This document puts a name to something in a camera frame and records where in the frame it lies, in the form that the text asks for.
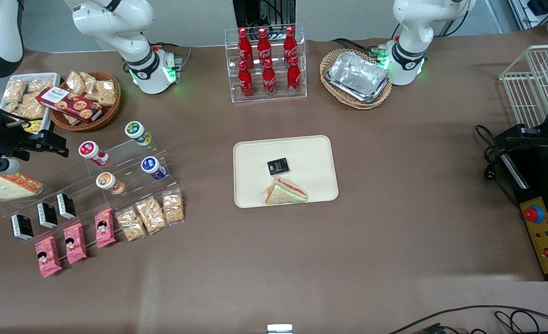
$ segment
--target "control panel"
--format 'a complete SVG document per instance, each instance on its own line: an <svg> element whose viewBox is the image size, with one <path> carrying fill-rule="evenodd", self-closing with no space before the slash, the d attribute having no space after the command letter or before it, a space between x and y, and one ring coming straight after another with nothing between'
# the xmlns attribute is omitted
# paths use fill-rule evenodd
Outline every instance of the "control panel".
<svg viewBox="0 0 548 334"><path fill-rule="evenodd" d="M541 197L521 203L523 218L543 273L548 273L548 212Z"/></svg>

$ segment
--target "pink snack package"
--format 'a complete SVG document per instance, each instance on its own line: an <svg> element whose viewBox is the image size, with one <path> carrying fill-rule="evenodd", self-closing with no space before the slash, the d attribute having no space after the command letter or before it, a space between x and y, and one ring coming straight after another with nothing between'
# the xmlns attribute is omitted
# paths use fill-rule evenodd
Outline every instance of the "pink snack package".
<svg viewBox="0 0 548 334"><path fill-rule="evenodd" d="M60 257L57 255L56 240L53 237L47 237L36 243L35 251L39 260L39 271L43 277L62 270Z"/></svg>
<svg viewBox="0 0 548 334"><path fill-rule="evenodd" d="M66 254L68 255L68 263L86 258L85 238L83 235L83 225L81 223L74 224L68 228L64 228L64 241L66 241Z"/></svg>
<svg viewBox="0 0 548 334"><path fill-rule="evenodd" d="M113 216L111 209L95 215L96 246L101 248L115 242L113 237Z"/></svg>

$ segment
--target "white tray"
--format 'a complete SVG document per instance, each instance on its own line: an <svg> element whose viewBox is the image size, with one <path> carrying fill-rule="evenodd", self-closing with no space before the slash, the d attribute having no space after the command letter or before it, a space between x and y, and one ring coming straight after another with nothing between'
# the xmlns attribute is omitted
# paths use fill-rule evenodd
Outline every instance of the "white tray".
<svg viewBox="0 0 548 334"><path fill-rule="evenodd" d="M58 87L60 86L60 75L53 72L48 73L30 73L30 74L16 74L15 76L11 76L8 79L10 82L13 80L23 80L27 84L34 82L35 80L53 80L53 85ZM5 103L4 101L0 101L0 108L4 109L8 103ZM46 107L45 112L43 112L43 119L41 120L41 127L39 127L39 131L41 130L49 130L51 125L51 116L50 116L50 108Z"/></svg>
<svg viewBox="0 0 548 334"><path fill-rule="evenodd" d="M240 208L267 206L263 195L272 184L268 161L286 158L290 173L281 177L307 193L306 203L332 201L338 182L330 139L325 135L238 142L233 148L235 204Z"/></svg>

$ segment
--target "sandwich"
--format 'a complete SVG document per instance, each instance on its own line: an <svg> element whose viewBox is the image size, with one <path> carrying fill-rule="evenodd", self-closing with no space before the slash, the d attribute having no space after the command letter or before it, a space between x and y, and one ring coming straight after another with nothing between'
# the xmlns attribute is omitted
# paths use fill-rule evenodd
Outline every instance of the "sandwich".
<svg viewBox="0 0 548 334"><path fill-rule="evenodd" d="M34 196L39 190L41 182L23 173L0 175L0 201Z"/></svg>
<svg viewBox="0 0 548 334"><path fill-rule="evenodd" d="M281 177L274 178L274 182L268 188L267 205L304 203L305 201L307 201L307 193Z"/></svg>

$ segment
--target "white robotic arm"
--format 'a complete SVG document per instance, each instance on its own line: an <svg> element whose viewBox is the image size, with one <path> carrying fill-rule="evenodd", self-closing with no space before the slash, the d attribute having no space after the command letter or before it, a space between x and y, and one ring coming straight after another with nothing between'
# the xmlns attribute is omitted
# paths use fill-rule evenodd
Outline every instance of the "white robotic arm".
<svg viewBox="0 0 548 334"><path fill-rule="evenodd" d="M431 22L451 21L473 9L476 0L395 0L393 15L403 31L398 41L386 44L391 82L414 81L434 37Z"/></svg>
<svg viewBox="0 0 548 334"><path fill-rule="evenodd" d="M151 48L141 33L153 18L147 0L94 0L72 11L77 29L115 47L130 67L134 82L148 94L161 93L178 79L173 53Z"/></svg>

